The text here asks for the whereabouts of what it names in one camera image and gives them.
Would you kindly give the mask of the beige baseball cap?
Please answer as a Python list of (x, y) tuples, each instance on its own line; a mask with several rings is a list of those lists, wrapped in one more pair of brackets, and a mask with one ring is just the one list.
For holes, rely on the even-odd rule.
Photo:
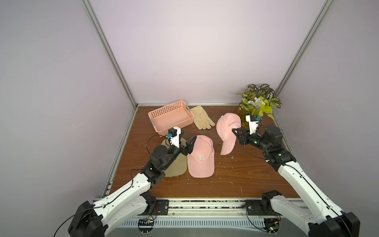
[(179, 154), (176, 160), (165, 170), (165, 177), (178, 177), (183, 175), (188, 168), (187, 156)]

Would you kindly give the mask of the pink baseball cap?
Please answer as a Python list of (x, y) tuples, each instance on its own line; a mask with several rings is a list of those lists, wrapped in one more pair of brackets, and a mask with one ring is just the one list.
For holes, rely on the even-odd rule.
[(194, 178), (208, 178), (214, 174), (214, 147), (211, 138), (197, 135), (191, 154), (187, 155), (188, 171)]
[(216, 130), (223, 141), (221, 149), (222, 156), (230, 154), (234, 149), (236, 136), (232, 130), (235, 128), (241, 128), (241, 119), (237, 114), (226, 113), (217, 121)]

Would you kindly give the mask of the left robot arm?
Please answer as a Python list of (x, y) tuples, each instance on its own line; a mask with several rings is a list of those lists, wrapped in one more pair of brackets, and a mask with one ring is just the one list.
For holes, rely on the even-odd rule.
[(156, 198), (149, 190), (165, 177), (165, 171), (180, 154), (186, 156), (193, 151), (196, 136), (185, 145), (181, 138), (180, 135), (170, 137), (169, 141), (175, 140), (177, 144), (168, 148), (164, 145), (155, 147), (140, 172), (114, 193), (94, 203), (82, 203), (68, 227), (69, 236), (106, 237), (128, 219), (152, 213)]

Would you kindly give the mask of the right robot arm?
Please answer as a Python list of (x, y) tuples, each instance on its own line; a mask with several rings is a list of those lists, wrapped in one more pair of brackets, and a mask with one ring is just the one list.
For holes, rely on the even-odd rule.
[(360, 220), (352, 212), (343, 211), (306, 175), (295, 157), (282, 147), (281, 130), (273, 125), (264, 134), (234, 128), (233, 134), (242, 145), (262, 150), (266, 162), (282, 176), (306, 204), (308, 211), (292, 204), (278, 191), (262, 195), (265, 209), (281, 214), (309, 237), (357, 237)]

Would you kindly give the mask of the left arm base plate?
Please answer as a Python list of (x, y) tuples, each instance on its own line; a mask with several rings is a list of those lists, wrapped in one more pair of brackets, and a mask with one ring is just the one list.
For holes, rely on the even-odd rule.
[(148, 202), (147, 208), (140, 215), (153, 216), (156, 215), (168, 215), (169, 200), (168, 199), (156, 199)]

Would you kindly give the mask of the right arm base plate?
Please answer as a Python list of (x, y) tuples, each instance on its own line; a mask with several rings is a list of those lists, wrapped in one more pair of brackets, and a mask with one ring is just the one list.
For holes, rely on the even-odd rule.
[(247, 210), (248, 215), (259, 215), (259, 216), (276, 216), (280, 213), (275, 212), (269, 201), (261, 199), (248, 199), (245, 200), (245, 204), (242, 206), (243, 209)]

